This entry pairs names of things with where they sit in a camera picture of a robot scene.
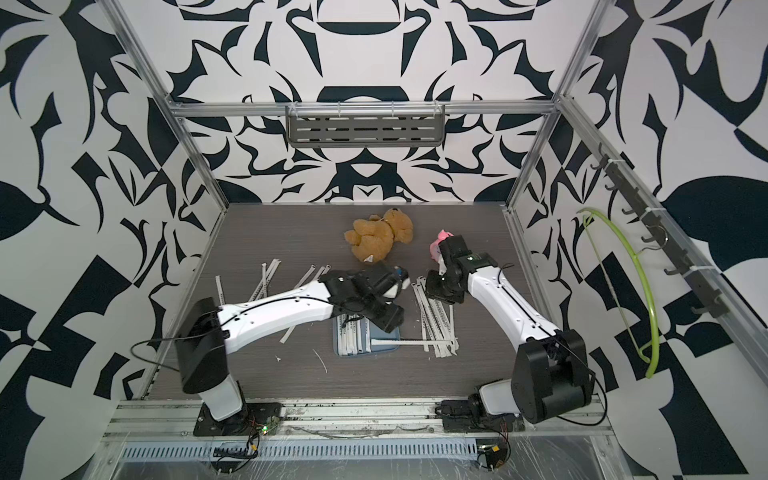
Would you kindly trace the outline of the pile straw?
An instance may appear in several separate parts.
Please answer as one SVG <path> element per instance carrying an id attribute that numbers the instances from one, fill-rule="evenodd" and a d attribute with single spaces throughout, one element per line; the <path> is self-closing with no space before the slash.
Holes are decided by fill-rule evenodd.
<path id="1" fill-rule="evenodd" d="M 279 258 L 274 258 L 269 263 L 264 262 L 261 264 L 261 278 L 257 283 L 253 293 L 249 297 L 250 301 L 263 299 L 268 295 L 269 285 L 280 264 L 281 260 Z"/>
<path id="2" fill-rule="evenodd" d="M 371 339 L 368 341 L 370 347 L 373 346 L 440 346 L 448 347 L 454 345 L 453 340 L 394 340 L 394 339 Z"/>

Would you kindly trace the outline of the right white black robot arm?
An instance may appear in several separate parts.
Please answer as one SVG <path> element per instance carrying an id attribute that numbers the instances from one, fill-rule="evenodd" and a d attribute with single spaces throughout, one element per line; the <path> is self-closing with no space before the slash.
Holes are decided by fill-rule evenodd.
<path id="1" fill-rule="evenodd" d="M 502 266 L 473 252 L 462 236 L 441 231 L 430 255 L 438 268 L 427 274 L 427 297 L 453 305 L 471 296 L 515 349 L 511 377 L 482 385 L 470 397 L 476 418 L 519 415 L 536 424 L 591 403 L 596 379 L 579 333 L 547 320 L 512 286 Z"/>

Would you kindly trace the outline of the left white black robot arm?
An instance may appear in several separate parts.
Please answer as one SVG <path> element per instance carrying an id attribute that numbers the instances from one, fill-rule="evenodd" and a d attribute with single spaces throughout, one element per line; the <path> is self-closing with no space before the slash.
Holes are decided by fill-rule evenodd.
<path id="1" fill-rule="evenodd" d="M 395 303 L 410 284 L 402 267 L 330 270 L 296 289 L 252 302 L 197 301 L 173 338 L 182 390 L 199 396 L 216 422 L 243 421 L 248 407 L 228 356 L 263 337 L 304 323 L 359 316 L 389 333 L 404 321 Z"/>

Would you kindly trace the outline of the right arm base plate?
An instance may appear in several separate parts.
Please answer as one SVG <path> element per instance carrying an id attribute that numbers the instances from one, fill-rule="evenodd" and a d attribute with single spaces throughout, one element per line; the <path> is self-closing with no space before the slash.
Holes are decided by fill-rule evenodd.
<path id="1" fill-rule="evenodd" d="M 435 415 L 442 421 L 443 430 L 448 433 L 510 433 L 526 429 L 524 419 L 519 414 L 489 414 L 477 394 L 467 400 L 443 400 L 436 406 Z"/>

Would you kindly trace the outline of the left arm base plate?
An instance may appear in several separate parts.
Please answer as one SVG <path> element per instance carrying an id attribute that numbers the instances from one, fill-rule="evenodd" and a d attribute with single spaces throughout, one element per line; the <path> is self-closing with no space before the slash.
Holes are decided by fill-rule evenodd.
<path id="1" fill-rule="evenodd" d="M 215 420 L 203 403 L 193 429 L 195 437 L 250 435 L 258 429 L 273 428 L 280 422 L 283 405 L 279 402 L 246 402 L 243 409 L 225 420 Z"/>

